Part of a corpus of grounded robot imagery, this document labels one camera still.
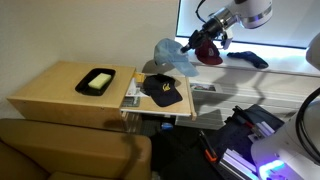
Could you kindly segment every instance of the black cable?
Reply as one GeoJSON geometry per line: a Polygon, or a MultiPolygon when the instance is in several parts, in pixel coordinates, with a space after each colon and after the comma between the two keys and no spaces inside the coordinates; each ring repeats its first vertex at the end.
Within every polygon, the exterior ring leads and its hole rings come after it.
{"type": "Polygon", "coordinates": [[[320,164],[320,152],[319,150],[315,147],[315,145],[313,144],[312,140],[310,139],[306,129],[305,129],[305,124],[304,124],[304,113],[307,109],[307,107],[309,106],[309,104],[315,99],[317,98],[318,96],[320,95],[320,88],[318,88],[317,90],[315,90],[313,93],[311,93],[307,99],[302,103],[299,111],[298,111],[298,114],[297,114],[297,117],[296,117],[296,133],[297,133],[297,136],[298,136],[298,139],[301,143],[301,145],[303,146],[303,148],[308,152],[308,154],[318,163],[320,164]],[[310,147],[308,147],[306,145],[306,143],[304,142],[303,138],[302,138],[302,135],[301,135],[301,132],[304,136],[304,138],[307,140],[307,142],[309,143],[309,146],[311,147],[311,149],[313,150],[310,150],[310,147]]]}
{"type": "Polygon", "coordinates": [[[202,21],[202,22],[204,22],[204,23],[206,23],[206,21],[203,20],[203,19],[200,17],[198,11],[199,11],[200,6],[201,6],[205,1],[206,1],[206,0],[201,0],[201,1],[200,1],[200,3],[198,4],[197,10],[196,10],[196,12],[195,12],[195,13],[197,14],[198,19],[200,19],[200,21],[202,21]]]}

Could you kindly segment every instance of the yellow logo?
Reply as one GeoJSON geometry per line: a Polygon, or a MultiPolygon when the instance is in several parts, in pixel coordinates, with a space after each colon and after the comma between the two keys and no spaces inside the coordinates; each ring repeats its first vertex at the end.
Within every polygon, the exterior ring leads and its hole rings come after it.
{"type": "Polygon", "coordinates": [[[169,91],[169,90],[170,90],[169,83],[165,83],[165,84],[162,86],[162,89],[163,89],[164,92],[169,91]]]}

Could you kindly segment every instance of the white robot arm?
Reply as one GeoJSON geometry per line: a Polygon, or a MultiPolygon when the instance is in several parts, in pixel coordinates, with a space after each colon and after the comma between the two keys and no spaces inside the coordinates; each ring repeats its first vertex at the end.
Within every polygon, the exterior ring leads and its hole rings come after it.
{"type": "Polygon", "coordinates": [[[208,38],[214,39],[223,35],[223,46],[228,47],[228,29],[235,23],[240,23],[246,29],[253,29],[265,24],[272,16],[272,0],[233,0],[227,6],[210,16],[200,31],[195,30],[189,38],[189,43],[181,48],[185,53],[196,49],[208,38]]]}
{"type": "MultiPolygon", "coordinates": [[[[306,59],[320,69],[320,33],[307,48],[306,59]]],[[[319,179],[320,177],[320,88],[311,93],[299,111],[274,135],[253,143],[251,155],[265,180],[277,175],[283,179],[319,179]],[[263,171],[265,164],[280,160],[284,163],[277,171],[263,171]]]]}

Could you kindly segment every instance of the blue cloth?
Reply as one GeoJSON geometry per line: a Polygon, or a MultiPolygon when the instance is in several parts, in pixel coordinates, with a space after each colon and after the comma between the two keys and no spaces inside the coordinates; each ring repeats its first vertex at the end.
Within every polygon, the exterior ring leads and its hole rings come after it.
{"type": "Polygon", "coordinates": [[[196,68],[189,62],[187,54],[182,54],[182,45],[174,40],[165,38],[154,48],[154,60],[157,65],[171,63],[179,72],[188,77],[199,75],[196,68]]]}

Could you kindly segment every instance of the black tray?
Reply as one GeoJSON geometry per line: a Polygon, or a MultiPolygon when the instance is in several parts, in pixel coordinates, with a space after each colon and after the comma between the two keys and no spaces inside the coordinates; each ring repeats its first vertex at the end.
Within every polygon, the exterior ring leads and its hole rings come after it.
{"type": "Polygon", "coordinates": [[[75,90],[81,94],[89,95],[89,96],[101,96],[105,90],[108,88],[110,83],[113,80],[116,71],[113,69],[103,69],[103,68],[95,68],[92,69],[76,86],[75,90]],[[92,81],[95,77],[97,77],[100,73],[109,74],[111,79],[101,87],[101,89],[91,88],[88,83],[92,81]]]}

